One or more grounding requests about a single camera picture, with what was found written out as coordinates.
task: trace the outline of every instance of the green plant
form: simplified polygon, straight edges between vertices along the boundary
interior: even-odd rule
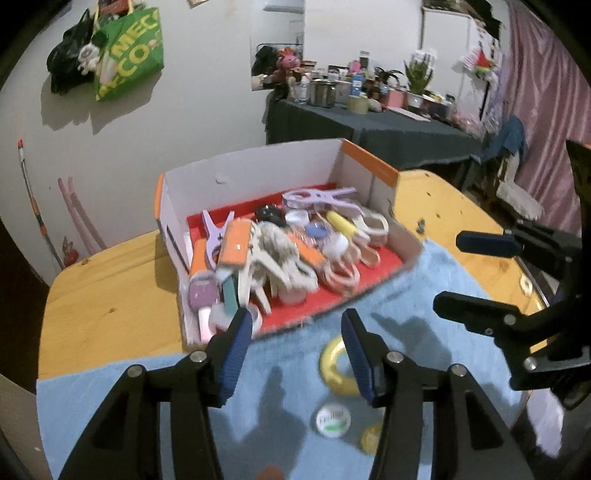
[[[408,90],[415,95],[422,95],[433,78],[433,69],[429,66],[428,55],[422,59],[413,57],[410,65],[404,62],[404,70],[408,79]]]

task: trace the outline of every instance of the white cardboard box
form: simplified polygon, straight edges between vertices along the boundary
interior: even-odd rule
[[[193,256],[187,217],[286,190],[335,182],[339,187],[355,187],[357,199],[363,205],[387,218],[388,246],[402,259],[403,268],[408,268],[422,246],[391,214],[397,181],[396,169],[341,139],[250,148],[193,162],[160,175],[154,215],[177,270],[185,347],[202,343],[198,319],[187,303]]]

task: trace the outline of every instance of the pink container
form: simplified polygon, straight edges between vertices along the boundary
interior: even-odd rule
[[[380,100],[382,105],[390,108],[402,108],[404,106],[404,93],[401,90],[390,88]]]

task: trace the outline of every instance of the pink curtain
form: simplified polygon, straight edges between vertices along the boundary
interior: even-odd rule
[[[519,117],[529,153],[515,179],[544,208],[541,223],[580,231],[579,198],[564,142],[591,143],[591,87],[545,23],[509,3],[511,55],[505,118]]]

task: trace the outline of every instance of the dark tablecloth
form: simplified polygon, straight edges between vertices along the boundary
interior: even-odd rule
[[[460,162],[482,151],[478,140],[435,120],[420,122],[390,111],[358,115],[340,105],[271,102],[268,144],[318,138],[346,138],[398,170]]]

